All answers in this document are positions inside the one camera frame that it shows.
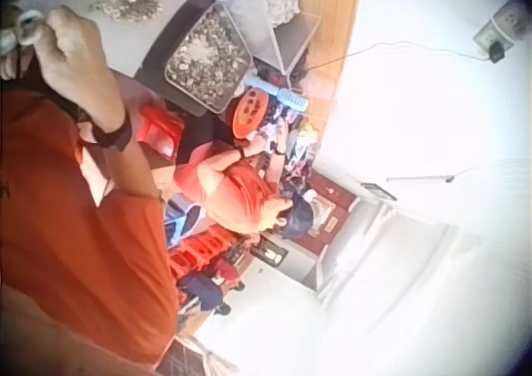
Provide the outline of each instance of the orange shirt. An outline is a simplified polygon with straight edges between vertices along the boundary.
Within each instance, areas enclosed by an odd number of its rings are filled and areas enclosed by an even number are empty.
[[[2,95],[2,281],[93,343],[154,366],[177,318],[162,204],[116,190],[96,207],[76,139],[50,101]]]
[[[273,189],[246,161],[239,161],[224,171],[225,178],[206,196],[198,178],[198,164],[230,148],[223,143],[205,143],[192,153],[190,162],[178,170],[174,182],[191,200],[201,203],[207,215],[224,228],[246,234],[259,230],[260,211]]]

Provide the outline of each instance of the black wristband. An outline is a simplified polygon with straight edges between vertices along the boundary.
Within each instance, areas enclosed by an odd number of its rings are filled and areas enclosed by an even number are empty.
[[[240,160],[243,160],[244,158],[246,158],[246,153],[242,146],[236,146],[236,150],[240,152]]]
[[[273,153],[275,153],[277,156],[286,156],[286,151],[282,153],[281,151],[277,149],[277,143],[272,143],[271,147],[272,147]]]
[[[92,122],[92,135],[101,147],[107,148],[114,146],[118,151],[123,152],[133,137],[130,116],[126,112],[124,123],[120,128],[111,133],[105,133],[98,125]]]

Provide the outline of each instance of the white table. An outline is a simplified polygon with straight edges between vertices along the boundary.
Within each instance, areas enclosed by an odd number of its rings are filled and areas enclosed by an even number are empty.
[[[100,28],[109,67],[133,77],[155,39],[187,0],[164,0],[161,15],[142,23],[115,22],[103,12],[90,12],[90,5],[98,1],[25,0],[20,5],[24,9],[35,8],[46,14],[54,7],[65,4],[81,16],[90,18]]]

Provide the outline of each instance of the table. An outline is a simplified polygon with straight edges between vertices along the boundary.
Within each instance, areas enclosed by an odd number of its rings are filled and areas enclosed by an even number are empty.
[[[164,0],[161,15],[142,23],[115,22],[103,12],[91,12],[90,6],[98,1],[25,0],[20,5],[46,14],[64,4],[90,18],[100,29],[109,68],[135,78],[184,110],[203,115],[204,107],[165,81],[163,64],[214,0]]]

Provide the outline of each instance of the baseball cap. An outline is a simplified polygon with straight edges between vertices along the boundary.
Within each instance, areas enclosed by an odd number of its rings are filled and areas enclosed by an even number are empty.
[[[279,216],[286,218],[286,225],[280,230],[284,239],[298,239],[313,227],[314,211],[305,199],[299,195],[292,196],[293,206],[286,211],[279,213]]]

